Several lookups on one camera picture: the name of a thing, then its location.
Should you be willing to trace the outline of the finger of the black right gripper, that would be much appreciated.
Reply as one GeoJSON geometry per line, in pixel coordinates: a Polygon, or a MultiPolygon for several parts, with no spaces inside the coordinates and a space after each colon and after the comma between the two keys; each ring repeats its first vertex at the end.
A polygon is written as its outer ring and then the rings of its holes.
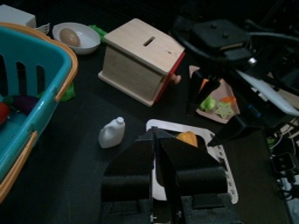
{"type": "Polygon", "coordinates": [[[252,130],[252,121],[244,115],[235,115],[215,134],[208,146],[222,145],[238,138],[244,137],[252,130]]]}
{"type": "Polygon", "coordinates": [[[220,78],[207,75],[200,70],[191,73],[190,90],[187,99],[187,114],[192,115],[211,94],[220,86],[220,78]]]}

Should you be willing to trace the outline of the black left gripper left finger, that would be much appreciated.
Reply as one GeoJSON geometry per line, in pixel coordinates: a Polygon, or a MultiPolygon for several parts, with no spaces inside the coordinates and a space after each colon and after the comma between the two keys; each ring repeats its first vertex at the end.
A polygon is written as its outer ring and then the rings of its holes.
{"type": "Polygon", "coordinates": [[[148,130],[107,166],[99,224],[152,224],[154,140],[148,130]]]}

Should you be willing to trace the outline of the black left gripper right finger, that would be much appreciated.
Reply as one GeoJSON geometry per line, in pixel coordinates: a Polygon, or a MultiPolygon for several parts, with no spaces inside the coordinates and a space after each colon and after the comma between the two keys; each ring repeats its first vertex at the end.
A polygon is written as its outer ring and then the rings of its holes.
{"type": "Polygon", "coordinates": [[[163,129],[154,130],[154,140],[171,224],[243,224],[220,162],[163,129]]]}

